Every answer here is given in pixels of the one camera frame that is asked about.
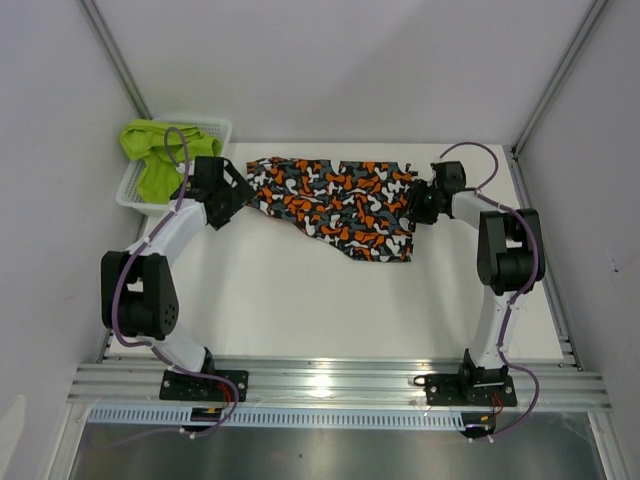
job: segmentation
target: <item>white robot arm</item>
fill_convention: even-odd
[[[484,301],[475,337],[464,352],[458,373],[419,376],[414,383],[425,387],[430,405],[491,407],[495,393],[505,406],[515,406],[513,381],[503,356],[522,303],[545,274],[538,213],[502,207],[467,189],[460,162],[432,167],[433,179],[419,180],[412,187],[411,214],[426,224],[434,224],[440,214],[446,214],[478,231],[476,265],[484,285]]]
[[[211,354],[178,323],[179,304],[170,266],[191,239],[211,225],[219,229],[246,205],[255,192],[227,160],[197,157],[195,172],[179,209],[160,219],[153,241],[143,237],[123,252],[107,252],[101,262],[102,320],[112,328],[116,286],[118,327],[124,337],[150,345],[173,365],[191,372],[212,373]],[[133,263],[122,282],[127,261]]]

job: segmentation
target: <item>white cable tray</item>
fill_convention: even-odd
[[[191,407],[97,405],[90,423],[207,425],[192,422]],[[225,423],[235,427],[343,428],[359,430],[462,430],[460,412],[386,412],[376,410],[300,410],[239,407]]]

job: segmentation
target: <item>metal floor plate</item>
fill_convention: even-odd
[[[457,432],[246,427],[221,428],[194,441],[163,433],[109,447],[149,428],[88,424],[70,478],[605,478],[585,414],[536,414],[494,444],[469,445]]]

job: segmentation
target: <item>black mounting plate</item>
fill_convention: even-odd
[[[486,387],[473,387],[465,395],[460,389],[459,376],[456,373],[433,373],[413,379],[416,386],[423,386],[427,393],[427,405],[434,407],[493,407],[491,396],[497,392],[505,407],[516,407],[518,399],[513,379],[507,376],[504,384]]]
[[[224,377],[238,387],[240,402],[247,399],[249,372],[246,370],[216,370],[215,375]],[[183,402],[224,402],[224,393],[214,380],[165,370],[160,386],[160,400]]]

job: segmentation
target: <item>white table surface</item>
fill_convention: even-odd
[[[246,162],[269,156],[410,162],[420,177],[446,148],[434,144],[231,144]],[[517,205],[502,147],[500,171],[484,192]],[[486,152],[460,147],[469,186],[491,172]],[[148,222],[150,227],[157,219]],[[325,358],[461,358],[474,336],[483,286],[476,273],[477,232],[441,216],[418,225],[413,261],[354,261],[284,220],[244,208],[219,231],[200,232],[172,267],[179,321],[214,354]],[[117,341],[112,353],[128,350]],[[509,357],[558,362],[562,352],[544,290],[524,304]]]

